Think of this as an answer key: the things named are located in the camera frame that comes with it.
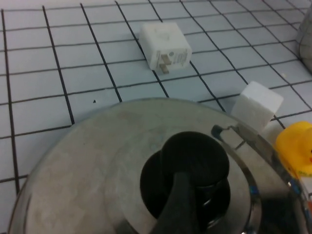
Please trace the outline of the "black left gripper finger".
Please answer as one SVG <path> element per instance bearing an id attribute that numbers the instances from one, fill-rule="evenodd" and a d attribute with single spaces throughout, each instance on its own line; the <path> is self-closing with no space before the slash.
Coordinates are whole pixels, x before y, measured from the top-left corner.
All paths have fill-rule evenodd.
<path id="1" fill-rule="evenodd" d="M 187 173 L 176 173 L 161 215 L 152 229 L 154 234 L 194 234 L 195 198 Z"/>

